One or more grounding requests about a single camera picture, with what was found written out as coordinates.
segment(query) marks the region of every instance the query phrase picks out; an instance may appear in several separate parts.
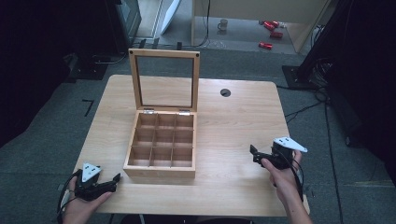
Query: red object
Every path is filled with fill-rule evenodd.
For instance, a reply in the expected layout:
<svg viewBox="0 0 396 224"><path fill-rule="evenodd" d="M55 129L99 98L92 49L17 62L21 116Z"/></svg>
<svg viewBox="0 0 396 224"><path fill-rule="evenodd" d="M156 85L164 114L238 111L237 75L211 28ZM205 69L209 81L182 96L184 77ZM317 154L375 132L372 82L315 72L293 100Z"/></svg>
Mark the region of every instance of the red object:
<svg viewBox="0 0 396 224"><path fill-rule="evenodd" d="M280 38L282 38L282 36L283 36L283 33L280 33L280 32L272 32L272 33L270 34L270 37L271 37L271 38L278 38L278 39L280 39Z"/></svg>
<svg viewBox="0 0 396 224"><path fill-rule="evenodd" d="M265 42L260 41L260 43L259 43L259 48L262 48L262 49L272 49L272 44L270 44L270 43L265 43Z"/></svg>
<svg viewBox="0 0 396 224"><path fill-rule="evenodd" d="M265 21L263 26L271 32L275 30L275 26L269 21Z"/></svg>
<svg viewBox="0 0 396 224"><path fill-rule="evenodd" d="M269 21L275 28L279 27L279 22L278 21Z"/></svg>

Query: wooden table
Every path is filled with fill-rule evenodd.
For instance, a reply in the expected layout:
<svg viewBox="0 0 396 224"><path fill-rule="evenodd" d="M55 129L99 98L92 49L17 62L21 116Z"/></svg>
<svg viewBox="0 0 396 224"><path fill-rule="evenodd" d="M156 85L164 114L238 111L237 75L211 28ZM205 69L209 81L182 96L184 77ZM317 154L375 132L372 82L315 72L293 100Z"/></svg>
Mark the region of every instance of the wooden table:
<svg viewBox="0 0 396 224"><path fill-rule="evenodd" d="M171 77L142 77L153 86ZM231 96L220 95L229 89ZM99 183L121 173L117 191L98 212L122 214L283 217L269 173L252 161L249 145L270 153L289 135L276 85L200 79L196 177L129 177L122 170L135 113L131 76L112 76L79 155L102 167ZM305 207L309 210L306 199Z"/></svg>

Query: black controller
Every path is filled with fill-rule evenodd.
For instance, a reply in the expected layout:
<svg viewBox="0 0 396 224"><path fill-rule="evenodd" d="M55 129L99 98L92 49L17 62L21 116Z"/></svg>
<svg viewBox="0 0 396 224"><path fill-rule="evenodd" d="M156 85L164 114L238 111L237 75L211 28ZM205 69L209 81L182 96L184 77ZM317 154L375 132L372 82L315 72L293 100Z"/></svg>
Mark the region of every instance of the black controller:
<svg viewBox="0 0 396 224"><path fill-rule="evenodd" d="M120 181L120 174L113 177L113 180L106 183L98 184L99 174L93 176L86 182L82 181L82 172L79 173L76 182L75 195L85 201L92 201L106 192L115 192L117 183Z"/></svg>
<svg viewBox="0 0 396 224"><path fill-rule="evenodd" d="M298 193L300 194L300 199L303 202L303 183L301 182L299 176L297 176L296 172L294 172L294 167L292 166L294 157L293 157L293 150L287 147L282 147L281 145L277 143L273 143L273 146L271 147L272 149L272 154L265 154L262 152L259 152L257 148L255 148L253 145L250 145L250 153L253 155L253 161L257 162L260 164L262 167L262 159L267 159L270 161L275 168L278 170L284 170L284 169L292 169L294 173L294 178L297 184L297 190Z"/></svg>

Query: lid frame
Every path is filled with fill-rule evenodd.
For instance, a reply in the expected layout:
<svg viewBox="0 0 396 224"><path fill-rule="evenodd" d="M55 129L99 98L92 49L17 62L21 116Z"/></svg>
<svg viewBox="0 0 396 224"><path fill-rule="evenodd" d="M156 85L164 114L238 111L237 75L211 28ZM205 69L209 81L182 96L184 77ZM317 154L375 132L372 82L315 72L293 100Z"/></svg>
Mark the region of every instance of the lid frame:
<svg viewBox="0 0 396 224"><path fill-rule="evenodd" d="M140 84L139 67L137 57L156 57L156 58L181 58L192 59L192 76L191 76L191 106L180 105L143 105L142 90ZM185 51L185 50L162 50L162 49L129 49L129 60L131 63L132 79L134 83L134 99L137 110L144 110L147 108L155 111L175 111L190 110L190 112L197 112L198 106L198 82L199 82L199 67L200 67L200 52L199 51Z"/></svg>

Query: hand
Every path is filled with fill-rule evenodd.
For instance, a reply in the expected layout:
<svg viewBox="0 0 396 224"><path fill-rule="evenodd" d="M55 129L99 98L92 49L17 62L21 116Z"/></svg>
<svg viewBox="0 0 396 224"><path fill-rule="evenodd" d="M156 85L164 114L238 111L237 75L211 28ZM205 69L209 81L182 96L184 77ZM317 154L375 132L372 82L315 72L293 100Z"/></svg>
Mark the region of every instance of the hand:
<svg viewBox="0 0 396 224"><path fill-rule="evenodd" d="M294 154L294 159L300 163L302 158L301 152L295 150ZM298 167L297 162L293 162L294 167ZM289 222L304 224L312 223L311 218L301 202L293 171L290 168L278 170L267 159L262 159L262 165L264 165L271 174L270 181L276 187L277 197L285 207Z"/></svg>
<svg viewBox="0 0 396 224"><path fill-rule="evenodd" d="M301 162L302 154L300 151L294 151L294 160ZM297 162L293 162L293 167L298 167ZM298 194L297 183L291 169L278 170L267 159L262 159L262 164L270 172L270 181L276 186L276 194L279 200L285 204L287 200L292 199Z"/></svg>
<svg viewBox="0 0 396 224"><path fill-rule="evenodd" d="M87 223L95 210L104 203L112 194L112 192L106 192L99 198L86 202L80 198L76 198L74 190L76 187L77 177L73 177L69 183L70 199L64 211L64 224L84 224Z"/></svg>

